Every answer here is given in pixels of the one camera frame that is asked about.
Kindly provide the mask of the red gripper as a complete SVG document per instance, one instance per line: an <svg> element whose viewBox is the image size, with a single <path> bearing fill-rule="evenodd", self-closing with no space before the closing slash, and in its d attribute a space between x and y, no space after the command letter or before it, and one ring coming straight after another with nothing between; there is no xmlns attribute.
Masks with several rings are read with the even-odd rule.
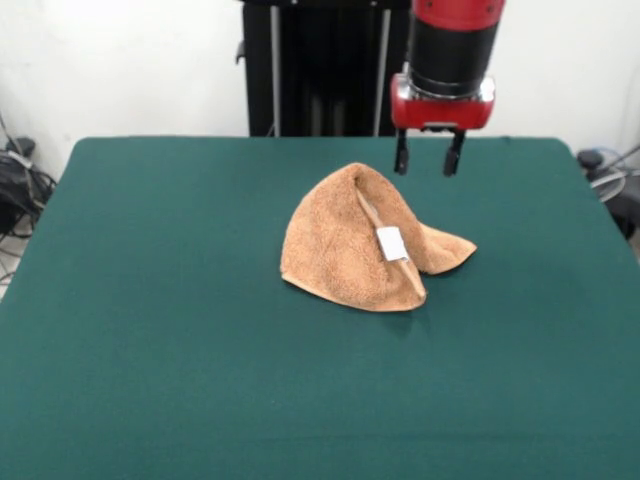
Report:
<svg viewBox="0 0 640 480"><path fill-rule="evenodd" d="M479 90L469 98L445 99L421 96L409 81L407 74L395 74L391 81L391 119L396 131L394 171L406 175L409 165L407 130L433 128L458 129L453 132L447 150L443 174L457 173L465 130L483 129L491 116L495 103L495 81L485 77Z"/></svg>

